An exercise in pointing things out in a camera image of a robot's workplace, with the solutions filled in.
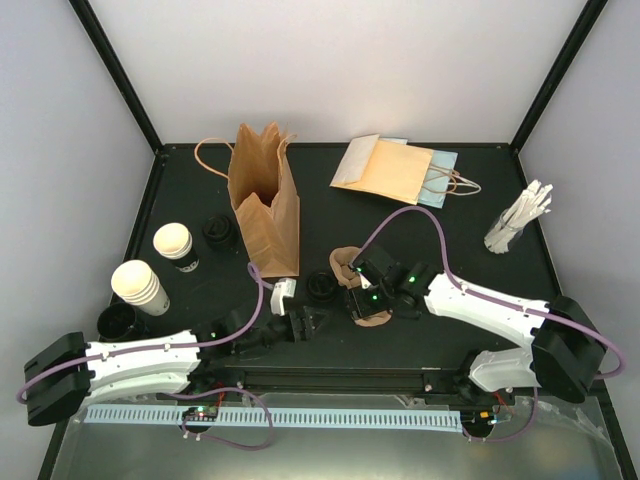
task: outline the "stack of paper cups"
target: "stack of paper cups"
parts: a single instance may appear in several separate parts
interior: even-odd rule
[[[191,272],[198,266],[191,232],[181,223],[167,223],[160,227],[153,236],[153,247],[181,272]]]
[[[162,315],[169,309],[169,297],[158,276],[142,260],[120,265],[111,276],[111,288],[130,305],[149,315]]]

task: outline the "brown paper bag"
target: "brown paper bag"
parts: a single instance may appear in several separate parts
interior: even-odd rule
[[[231,207],[236,214],[249,258],[263,278],[299,274],[300,198],[285,151],[288,140],[273,122],[261,135],[240,125],[229,164],[229,175],[206,165],[198,149],[196,160],[207,170],[228,180]]]

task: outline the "bundle of white straws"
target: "bundle of white straws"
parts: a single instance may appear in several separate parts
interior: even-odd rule
[[[547,207],[551,204],[549,192],[552,189],[553,185],[543,187],[538,180],[531,182],[489,230],[484,237],[485,246],[493,253],[508,252],[509,243],[522,232],[527,223],[551,211]]]

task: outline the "black metal frame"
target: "black metal frame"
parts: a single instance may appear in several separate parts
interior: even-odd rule
[[[100,25],[100,22],[89,3],[89,0],[69,0],[69,3],[73,6],[78,18],[87,31],[89,38],[94,44],[105,66],[109,70],[109,73],[111,74],[118,90],[122,94],[127,106],[129,107],[129,110],[138,123],[140,130],[147,139],[149,146],[156,154],[154,164],[149,175],[149,180],[145,188],[142,203],[136,217],[134,229],[124,256],[124,259],[128,260],[134,258],[140,249],[142,236],[146,229],[146,224],[151,212],[151,207],[153,205],[156,191],[162,178],[162,173],[164,171],[165,161],[168,158],[167,155],[163,153],[164,149],[181,148],[183,146],[187,147],[187,145],[176,144],[170,146],[164,145],[162,143],[155,131],[155,128],[153,127],[153,124],[151,123],[149,116],[144,110],[144,107],[140,102],[140,99],[138,98],[133,85],[129,81],[129,78],[124,68],[122,67],[122,64],[120,63],[113,47],[111,46],[107,35],[102,29],[102,26]],[[595,24],[606,4],[607,0],[587,0],[582,12],[580,13],[580,16],[578,17],[573,29],[571,30],[571,33],[569,34],[562,49],[560,50],[553,66],[551,67],[551,70],[545,78],[544,83],[540,87],[538,94],[531,104],[531,107],[529,108],[525,118],[518,128],[518,131],[514,136],[512,142],[510,144],[500,145],[478,145],[485,147],[494,146],[496,148],[508,148],[512,154],[514,162],[516,162],[518,166],[523,184],[526,184],[526,182],[519,158],[519,152],[522,150],[522,147],[533,132],[535,125],[542,116],[546,106],[553,97],[554,92],[556,91],[562,78],[569,69],[573,59],[580,50],[580,47],[584,43],[587,35],[591,31],[591,28]],[[452,147],[456,145],[441,144],[441,146]],[[546,248],[546,242],[544,242],[542,229],[537,221],[534,222],[534,224],[536,232],[545,248],[546,260],[549,271],[554,281],[554,285],[557,291],[560,292],[560,284],[558,283],[557,277],[555,275],[551,257],[549,255],[548,249]],[[591,395],[596,396],[600,401],[605,423],[607,425],[612,443],[615,447],[616,457],[618,459],[618,463],[620,465],[624,478],[630,480],[637,479],[638,477],[635,473],[633,463],[631,461],[631,456],[629,455],[629,451],[625,444],[624,437],[620,430],[620,425],[615,415],[613,406],[611,404],[611,399],[607,392],[606,386],[604,385],[604,382],[596,382],[596,384],[594,384],[594,386],[592,387]],[[56,425],[53,436],[51,438],[51,442],[49,444],[49,448],[43,461],[40,474],[38,476],[39,479],[51,478],[55,466],[56,457],[60,450],[67,424],[68,422],[61,422]]]

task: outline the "flat paper bag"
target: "flat paper bag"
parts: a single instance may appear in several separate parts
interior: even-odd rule
[[[261,135],[243,123],[229,164],[231,207],[263,278],[299,274],[300,199],[286,148],[287,137],[275,122]],[[196,159],[202,163],[197,150]]]
[[[378,138],[369,135],[351,141],[331,186],[416,205],[433,150]]]

